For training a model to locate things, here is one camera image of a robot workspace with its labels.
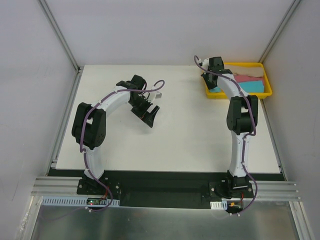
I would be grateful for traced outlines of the teal green t shirt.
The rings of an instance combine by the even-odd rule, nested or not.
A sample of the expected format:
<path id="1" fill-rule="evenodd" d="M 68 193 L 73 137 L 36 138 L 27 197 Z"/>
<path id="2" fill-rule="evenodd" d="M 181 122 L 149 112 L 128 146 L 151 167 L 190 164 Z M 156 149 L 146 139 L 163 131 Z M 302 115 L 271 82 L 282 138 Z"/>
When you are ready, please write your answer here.
<path id="1" fill-rule="evenodd" d="M 210 93 L 220 93 L 221 91 L 221 88 L 218 86 L 209 90 Z"/>

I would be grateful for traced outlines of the yellow plastic bin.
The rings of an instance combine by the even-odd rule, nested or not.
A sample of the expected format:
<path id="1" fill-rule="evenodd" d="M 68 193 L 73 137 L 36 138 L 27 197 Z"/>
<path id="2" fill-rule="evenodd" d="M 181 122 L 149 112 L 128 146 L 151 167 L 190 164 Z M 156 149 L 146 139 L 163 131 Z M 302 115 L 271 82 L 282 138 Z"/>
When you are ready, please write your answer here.
<path id="1" fill-rule="evenodd" d="M 256 95 L 259 99 L 265 99 L 266 97 L 269 97 L 273 94 L 272 88 L 270 86 L 265 68 L 262 63 L 258 62 L 227 62 L 224 64 L 224 67 L 226 65 L 233 65 L 233 66 L 241 66 L 241 67 L 261 67 L 264 71 L 264 93 L 255 93 L 255 92 L 249 92 L 250 95 Z"/>

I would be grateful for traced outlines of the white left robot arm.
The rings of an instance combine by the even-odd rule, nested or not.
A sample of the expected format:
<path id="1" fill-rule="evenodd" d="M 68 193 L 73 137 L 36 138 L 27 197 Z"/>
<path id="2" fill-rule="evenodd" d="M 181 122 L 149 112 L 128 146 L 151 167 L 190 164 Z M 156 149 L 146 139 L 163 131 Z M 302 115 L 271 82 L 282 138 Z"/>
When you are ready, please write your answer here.
<path id="1" fill-rule="evenodd" d="M 147 89 L 146 80 L 135 74 L 129 81 L 118 82 L 115 88 L 98 102 L 82 102 L 78 105 L 71 135 L 83 154 L 84 174 L 91 179 L 88 188 L 94 194 L 102 194 L 106 188 L 105 181 L 100 179 L 104 173 L 100 148 L 106 138 L 107 118 L 122 105 L 130 104 L 131 112 L 152 128 L 160 107 L 155 106 L 151 111 L 148 109 L 164 85 L 165 81 L 159 80 L 151 89 Z"/>

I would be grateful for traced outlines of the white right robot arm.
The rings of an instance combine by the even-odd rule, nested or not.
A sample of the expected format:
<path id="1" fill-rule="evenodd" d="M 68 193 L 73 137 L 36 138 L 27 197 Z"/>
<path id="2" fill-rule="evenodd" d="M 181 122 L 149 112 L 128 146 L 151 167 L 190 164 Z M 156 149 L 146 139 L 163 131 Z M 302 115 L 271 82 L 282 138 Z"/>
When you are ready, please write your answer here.
<path id="1" fill-rule="evenodd" d="M 229 100 L 226 124 L 232 139 L 231 162 L 223 188 L 228 196 L 234 198 L 249 187 L 248 151 L 250 139 L 257 133 L 258 97 L 241 88 L 220 56 L 205 59 L 202 67 L 207 88 L 218 87 Z"/>

